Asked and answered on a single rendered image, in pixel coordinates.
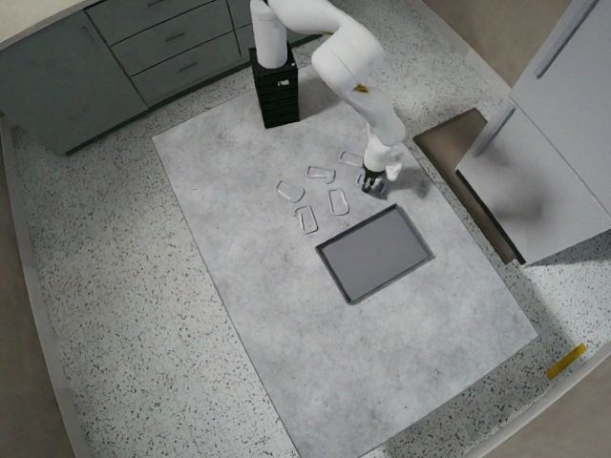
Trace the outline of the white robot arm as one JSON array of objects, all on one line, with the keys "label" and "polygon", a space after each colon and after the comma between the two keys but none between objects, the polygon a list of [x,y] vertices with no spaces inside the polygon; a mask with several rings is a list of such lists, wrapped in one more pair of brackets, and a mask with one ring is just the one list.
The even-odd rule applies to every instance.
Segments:
[{"label": "white robot arm", "polygon": [[287,60],[286,28],[303,34],[336,32],[312,54],[312,65],[368,123],[366,167],[373,172],[386,170],[388,179],[395,181],[406,156],[391,156],[391,152],[404,139],[406,128],[382,90],[359,85],[384,61],[376,37],[327,0],[251,0],[250,10],[258,61],[268,69],[279,68]]}]

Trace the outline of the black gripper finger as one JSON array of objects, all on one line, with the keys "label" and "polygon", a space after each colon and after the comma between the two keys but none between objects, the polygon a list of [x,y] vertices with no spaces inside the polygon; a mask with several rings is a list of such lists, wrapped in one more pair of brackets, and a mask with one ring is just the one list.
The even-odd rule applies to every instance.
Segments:
[{"label": "black gripper finger", "polygon": [[372,181],[372,182],[370,182],[370,177],[368,178],[368,180],[366,180],[366,177],[367,177],[367,174],[365,173],[365,178],[364,178],[364,182],[365,182],[365,183],[363,183],[363,185],[362,185],[362,191],[363,191],[364,193],[367,193],[367,194],[368,194],[368,193],[369,193],[369,190],[371,189],[371,185],[373,185],[373,184],[374,184],[374,182],[375,182],[375,180],[377,179],[377,177],[375,177],[375,178],[374,178],[374,180],[373,180],[374,182],[373,182],[373,181]]}]

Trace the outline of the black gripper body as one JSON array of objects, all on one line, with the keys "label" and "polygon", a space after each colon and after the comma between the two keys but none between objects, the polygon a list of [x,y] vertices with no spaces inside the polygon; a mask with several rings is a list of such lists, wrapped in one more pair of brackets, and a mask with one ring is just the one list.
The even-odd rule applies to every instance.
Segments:
[{"label": "black gripper body", "polygon": [[364,160],[363,160],[363,169],[367,173],[366,180],[368,180],[368,178],[370,177],[370,181],[373,181],[374,177],[381,176],[381,175],[383,175],[386,172],[386,170],[383,170],[381,172],[373,172],[373,171],[371,171],[370,169],[368,169],[366,167],[366,165],[364,163]]}]

